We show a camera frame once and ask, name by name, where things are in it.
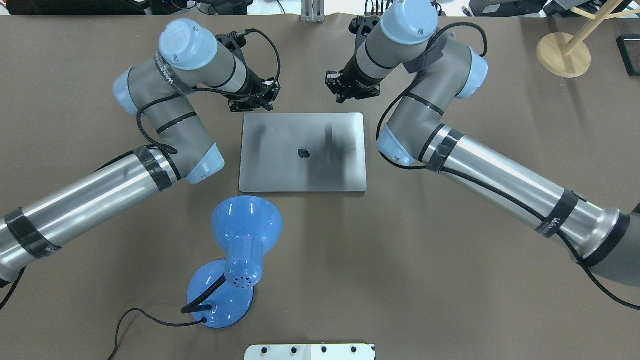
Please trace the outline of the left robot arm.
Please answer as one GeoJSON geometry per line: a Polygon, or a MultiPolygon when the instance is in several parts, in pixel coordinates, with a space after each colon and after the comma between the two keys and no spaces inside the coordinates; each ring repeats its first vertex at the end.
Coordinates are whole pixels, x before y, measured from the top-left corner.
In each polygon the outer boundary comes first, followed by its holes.
{"type": "Polygon", "coordinates": [[[232,112],[272,111],[279,75],[262,79],[247,66],[242,45],[249,34],[214,35],[187,18],[171,21],[158,49],[113,84],[114,97],[135,116],[146,145],[124,153],[76,183],[1,219],[1,285],[16,283],[32,262],[180,180],[192,185],[224,168],[217,142],[204,127],[189,95],[224,96],[232,112]]]}

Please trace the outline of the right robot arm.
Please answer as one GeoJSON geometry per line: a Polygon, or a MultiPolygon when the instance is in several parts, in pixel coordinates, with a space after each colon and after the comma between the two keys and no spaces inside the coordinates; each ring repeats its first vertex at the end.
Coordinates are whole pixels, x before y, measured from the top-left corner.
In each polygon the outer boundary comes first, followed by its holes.
{"type": "Polygon", "coordinates": [[[489,66],[439,29],[438,21],[427,0],[395,0],[368,35],[359,37],[345,68],[327,72],[326,85],[337,102],[378,96],[382,80],[403,65],[416,78],[377,135],[382,155],[403,169],[445,174],[547,239],[566,239],[574,259],[591,274],[638,287],[637,211],[600,208],[442,123],[455,98],[480,88],[489,66]]]}

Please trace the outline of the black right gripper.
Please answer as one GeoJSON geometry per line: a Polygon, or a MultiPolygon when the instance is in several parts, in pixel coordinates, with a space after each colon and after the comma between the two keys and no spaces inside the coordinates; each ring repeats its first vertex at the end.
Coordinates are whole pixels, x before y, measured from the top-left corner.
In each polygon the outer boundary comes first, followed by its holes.
{"type": "Polygon", "coordinates": [[[380,84],[366,84],[357,76],[341,71],[327,71],[325,84],[336,96],[338,104],[343,104],[350,98],[374,98],[380,95],[380,84]]]}

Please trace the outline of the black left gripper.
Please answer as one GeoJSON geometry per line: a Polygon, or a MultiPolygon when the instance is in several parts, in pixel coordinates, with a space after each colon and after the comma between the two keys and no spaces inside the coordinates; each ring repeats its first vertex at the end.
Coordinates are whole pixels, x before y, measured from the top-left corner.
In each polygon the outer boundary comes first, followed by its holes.
{"type": "Polygon", "coordinates": [[[257,109],[271,112],[274,110],[273,103],[279,91],[281,91],[281,85],[278,79],[275,77],[265,79],[256,92],[230,95],[229,109],[231,112],[253,112],[257,109]]]}

